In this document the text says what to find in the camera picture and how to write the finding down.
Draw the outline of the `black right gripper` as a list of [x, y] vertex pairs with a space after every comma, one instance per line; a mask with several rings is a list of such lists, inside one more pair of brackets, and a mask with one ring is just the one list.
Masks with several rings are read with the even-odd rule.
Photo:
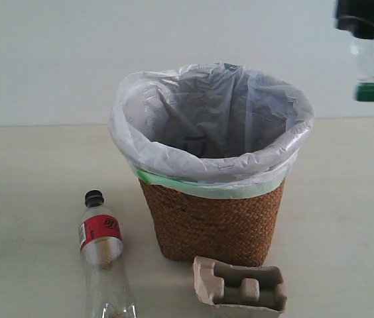
[[334, 18], [338, 30], [355, 38], [374, 39], [374, 0], [339, 0]]

